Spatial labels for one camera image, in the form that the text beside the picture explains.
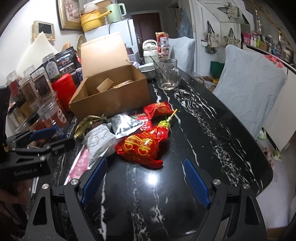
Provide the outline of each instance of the white refrigerator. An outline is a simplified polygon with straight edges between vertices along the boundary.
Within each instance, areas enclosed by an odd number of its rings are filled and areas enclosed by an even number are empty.
[[[110,34],[120,32],[123,42],[126,44],[127,48],[132,48],[135,54],[139,52],[135,27],[132,19],[122,20],[88,31],[85,33],[86,40],[90,41],[109,34],[109,28]]]

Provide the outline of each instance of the power cord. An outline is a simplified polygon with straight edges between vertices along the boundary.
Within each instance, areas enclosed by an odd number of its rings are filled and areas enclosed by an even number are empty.
[[[112,22],[112,23],[113,23],[113,22]],[[112,24],[112,23],[110,23],[110,25],[109,25],[109,34],[110,34],[110,27],[111,27],[111,24]]]

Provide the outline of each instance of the mug handle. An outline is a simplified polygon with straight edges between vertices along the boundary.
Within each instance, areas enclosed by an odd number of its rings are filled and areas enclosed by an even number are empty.
[[[119,5],[119,8],[120,8],[120,6],[121,6],[122,9],[123,9],[123,14],[122,14],[121,16],[125,16],[125,15],[126,15],[126,6],[124,5],[124,3],[119,3],[118,5]]]
[[[172,70],[177,72],[177,83],[176,84],[172,84],[172,86],[178,86],[180,84],[180,82],[181,82],[181,73],[175,67],[173,67]]]

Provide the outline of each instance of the framed picture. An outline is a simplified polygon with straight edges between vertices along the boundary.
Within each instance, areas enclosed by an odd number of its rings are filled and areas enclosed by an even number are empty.
[[[62,30],[81,30],[79,0],[57,0]]]

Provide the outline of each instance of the wooden door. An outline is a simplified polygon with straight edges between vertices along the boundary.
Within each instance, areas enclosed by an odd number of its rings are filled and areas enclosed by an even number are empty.
[[[135,26],[140,57],[143,57],[143,42],[149,39],[156,40],[156,32],[162,32],[159,13],[143,13],[132,15]]]

